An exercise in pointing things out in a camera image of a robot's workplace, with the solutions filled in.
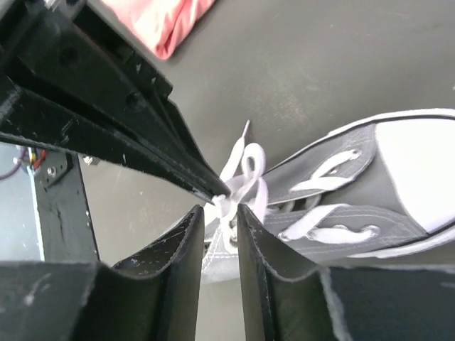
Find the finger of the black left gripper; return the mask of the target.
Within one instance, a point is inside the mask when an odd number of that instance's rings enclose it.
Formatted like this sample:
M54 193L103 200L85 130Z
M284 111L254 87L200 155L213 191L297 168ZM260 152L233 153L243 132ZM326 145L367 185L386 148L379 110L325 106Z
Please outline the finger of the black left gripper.
M223 183L162 126L145 135L96 124L16 85L1 86L1 141L97 157L166 180L210 202Z
M219 177L170 100L171 84L86 1L4 2L2 85L22 87L96 124L137 136L162 126Z

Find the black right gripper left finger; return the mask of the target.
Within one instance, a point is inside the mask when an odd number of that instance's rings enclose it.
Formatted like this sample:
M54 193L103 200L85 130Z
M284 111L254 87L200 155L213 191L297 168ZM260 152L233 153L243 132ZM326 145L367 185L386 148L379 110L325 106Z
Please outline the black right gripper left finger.
M100 261L1 264L2 340L194 340L204 211L149 246Z

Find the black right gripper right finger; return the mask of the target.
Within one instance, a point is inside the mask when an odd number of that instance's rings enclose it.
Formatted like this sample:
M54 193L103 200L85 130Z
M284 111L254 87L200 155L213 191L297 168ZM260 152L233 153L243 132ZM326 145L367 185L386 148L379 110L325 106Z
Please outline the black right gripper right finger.
M441 264L320 266L237 212L247 340L453 340L454 248Z

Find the grey sneaker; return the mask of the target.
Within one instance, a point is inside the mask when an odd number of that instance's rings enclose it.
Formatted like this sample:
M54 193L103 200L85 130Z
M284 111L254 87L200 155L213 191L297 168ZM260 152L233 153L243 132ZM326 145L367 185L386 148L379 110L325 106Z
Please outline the grey sneaker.
M350 147L374 149L375 155L357 178L342 188L324 193L318 205L341 204L320 223L329 228L344 224L354 231L375 225L378 235L359 244L322 244L305 238L284 242L316 263L346 258L390 259L437 248L454 240L454 110L416 109L378 114L342 126L303 147L263 178L279 187L279 174L296 163L302 173L331 154ZM312 199L299 199L289 212L273 213L261 222L278 237L300 220ZM238 246L234 254L222 244L212 247L215 230L205 227L204 284L238 278Z

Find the white shoelace of shoe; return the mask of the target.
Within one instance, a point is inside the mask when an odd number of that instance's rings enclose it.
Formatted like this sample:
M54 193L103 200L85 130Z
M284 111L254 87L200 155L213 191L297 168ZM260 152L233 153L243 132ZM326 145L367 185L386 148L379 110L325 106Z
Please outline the white shoelace of shoe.
M230 189L230 194L215 196L213 204L204 208L208 215L205 226L215 230L209 238L210 245L216 247L222 244L226 252L236 253L236 214L240 203L245 203L257 219L263 222L273 213L289 212L297 200L308 198L313 201L311 207L300 220L278 234L282 241L291 242L302 238L322 244L359 244L368 241L379 233L375 225L367 225L357 232L344 224L320 227L320 223L335 210L341 209L342 205L320 206L318 202L324 193L352 183L374 155L374 149L350 147L331 154L314 167L306 167L305 173L302 173L301 166L291 163L287 165L286 173L297 178L286 180L284 174L279 174L279 187L271 193L269 189L272 186L263 178L264 149L259 144L246 144L245 138L240 137L220 174L221 180Z

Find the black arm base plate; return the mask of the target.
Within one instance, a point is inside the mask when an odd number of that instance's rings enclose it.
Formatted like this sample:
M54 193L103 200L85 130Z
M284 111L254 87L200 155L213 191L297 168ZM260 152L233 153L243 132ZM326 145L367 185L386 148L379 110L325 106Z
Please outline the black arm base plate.
M43 259L98 261L99 252L78 157L48 151L33 179Z

